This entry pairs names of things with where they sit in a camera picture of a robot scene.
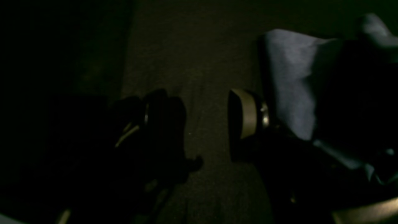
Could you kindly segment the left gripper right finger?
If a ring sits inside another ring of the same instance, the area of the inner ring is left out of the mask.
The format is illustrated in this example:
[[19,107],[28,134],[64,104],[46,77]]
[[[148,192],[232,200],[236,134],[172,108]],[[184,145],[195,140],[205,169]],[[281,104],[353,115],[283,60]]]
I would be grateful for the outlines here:
[[228,136],[232,162],[248,162],[261,148],[270,126],[266,101],[253,91],[232,88],[228,94]]

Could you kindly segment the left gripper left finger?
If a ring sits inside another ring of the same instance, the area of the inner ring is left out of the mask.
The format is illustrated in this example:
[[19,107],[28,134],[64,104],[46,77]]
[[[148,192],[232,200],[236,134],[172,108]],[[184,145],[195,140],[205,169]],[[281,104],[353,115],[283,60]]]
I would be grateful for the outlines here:
[[179,97],[165,89],[143,98],[131,96],[115,103],[115,161],[118,170],[136,175],[185,175],[186,110]]

